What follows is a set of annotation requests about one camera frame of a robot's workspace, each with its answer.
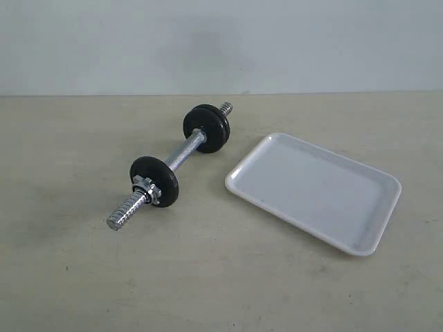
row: rectangular tray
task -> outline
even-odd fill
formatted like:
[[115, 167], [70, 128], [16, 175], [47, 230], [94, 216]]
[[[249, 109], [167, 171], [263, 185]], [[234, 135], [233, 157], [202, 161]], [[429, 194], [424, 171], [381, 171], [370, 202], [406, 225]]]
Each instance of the rectangular tray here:
[[259, 208], [357, 256], [375, 251], [401, 192], [395, 177], [285, 133], [265, 137], [225, 184]]

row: tabletop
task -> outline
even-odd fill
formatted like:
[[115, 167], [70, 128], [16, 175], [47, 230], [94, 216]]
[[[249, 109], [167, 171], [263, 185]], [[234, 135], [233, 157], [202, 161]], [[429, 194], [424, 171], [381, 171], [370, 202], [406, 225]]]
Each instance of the tabletop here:
[[[109, 229], [132, 161], [164, 160], [193, 106], [224, 101], [230, 139], [177, 170], [176, 203]], [[441, 331], [442, 107], [442, 92], [0, 98], [2, 330]], [[273, 132], [400, 180], [373, 255], [228, 192]]]

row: plastic tray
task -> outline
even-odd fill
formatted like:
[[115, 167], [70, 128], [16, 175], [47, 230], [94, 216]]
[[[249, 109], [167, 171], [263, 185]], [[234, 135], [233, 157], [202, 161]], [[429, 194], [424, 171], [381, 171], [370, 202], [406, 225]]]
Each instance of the plastic tray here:
[[226, 187], [351, 254], [372, 254], [400, 192], [393, 176], [285, 133], [265, 137]]

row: black weight plate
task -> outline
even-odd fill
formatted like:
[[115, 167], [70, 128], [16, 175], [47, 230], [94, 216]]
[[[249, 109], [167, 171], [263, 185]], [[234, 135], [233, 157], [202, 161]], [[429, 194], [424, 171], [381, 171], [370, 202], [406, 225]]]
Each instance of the black weight plate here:
[[223, 121], [223, 125], [226, 130], [226, 142], [228, 142], [229, 135], [230, 135], [230, 127], [229, 127], [228, 118], [222, 113], [222, 111], [220, 111], [220, 109], [218, 107], [215, 107], [210, 104], [200, 104], [200, 105], [197, 105], [196, 107], [194, 107], [194, 109], [210, 109], [212, 112], [217, 114], [218, 117], [220, 118], [220, 120]]
[[206, 134], [206, 142], [197, 149], [204, 154], [220, 150], [226, 143], [227, 130], [220, 117], [210, 109], [194, 108], [183, 120], [183, 132], [188, 138], [194, 129], [201, 129]]
[[137, 158], [131, 165], [129, 176], [131, 182], [139, 175], [142, 178], [150, 178], [161, 190], [158, 208], [166, 208], [173, 204], [179, 197], [179, 182], [174, 172], [161, 160], [154, 157]]

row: background wall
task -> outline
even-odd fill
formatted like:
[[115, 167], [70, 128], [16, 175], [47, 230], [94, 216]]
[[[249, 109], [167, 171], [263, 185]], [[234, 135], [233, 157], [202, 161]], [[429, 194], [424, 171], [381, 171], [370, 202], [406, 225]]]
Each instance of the background wall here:
[[0, 94], [443, 89], [442, 0], [0, 0]]

